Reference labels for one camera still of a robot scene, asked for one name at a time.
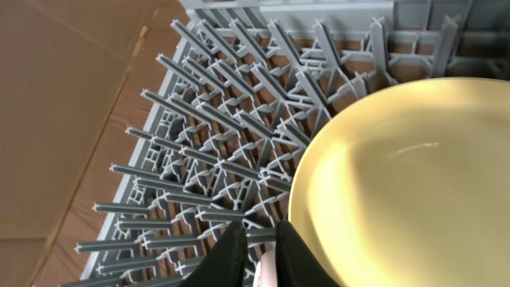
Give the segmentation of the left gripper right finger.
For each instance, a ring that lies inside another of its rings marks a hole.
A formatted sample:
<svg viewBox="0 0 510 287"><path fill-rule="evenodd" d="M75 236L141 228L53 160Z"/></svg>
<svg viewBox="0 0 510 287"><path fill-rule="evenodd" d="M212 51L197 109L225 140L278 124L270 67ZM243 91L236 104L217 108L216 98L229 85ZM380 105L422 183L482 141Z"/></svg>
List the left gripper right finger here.
<svg viewBox="0 0 510 287"><path fill-rule="evenodd" d="M283 221L276 234L278 287L339 287L292 226Z"/></svg>

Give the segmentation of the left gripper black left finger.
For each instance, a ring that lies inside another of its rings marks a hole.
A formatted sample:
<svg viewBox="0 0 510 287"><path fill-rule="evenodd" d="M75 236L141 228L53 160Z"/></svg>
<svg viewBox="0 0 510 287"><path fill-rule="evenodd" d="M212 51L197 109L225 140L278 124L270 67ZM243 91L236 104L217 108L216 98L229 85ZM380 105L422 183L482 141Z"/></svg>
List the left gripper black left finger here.
<svg viewBox="0 0 510 287"><path fill-rule="evenodd" d="M248 260L241 222L231 222L210 253L180 287L241 287Z"/></svg>

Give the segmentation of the pink white bowl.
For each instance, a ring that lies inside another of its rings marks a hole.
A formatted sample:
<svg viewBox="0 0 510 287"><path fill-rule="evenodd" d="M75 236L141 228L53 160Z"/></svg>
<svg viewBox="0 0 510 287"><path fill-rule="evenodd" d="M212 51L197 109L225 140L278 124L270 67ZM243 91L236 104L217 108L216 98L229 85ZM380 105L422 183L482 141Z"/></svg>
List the pink white bowl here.
<svg viewBox="0 0 510 287"><path fill-rule="evenodd" d="M264 253L257 263L253 287L277 287L277 268L274 250Z"/></svg>

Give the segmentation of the yellow round plate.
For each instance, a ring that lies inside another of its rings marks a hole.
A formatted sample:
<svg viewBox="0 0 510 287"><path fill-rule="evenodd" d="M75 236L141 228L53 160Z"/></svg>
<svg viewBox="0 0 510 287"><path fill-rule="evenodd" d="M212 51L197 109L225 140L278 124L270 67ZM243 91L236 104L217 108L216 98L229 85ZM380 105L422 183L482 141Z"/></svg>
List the yellow round plate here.
<svg viewBox="0 0 510 287"><path fill-rule="evenodd" d="M508 285L508 82L413 81L351 104L306 149L289 218L341 285Z"/></svg>

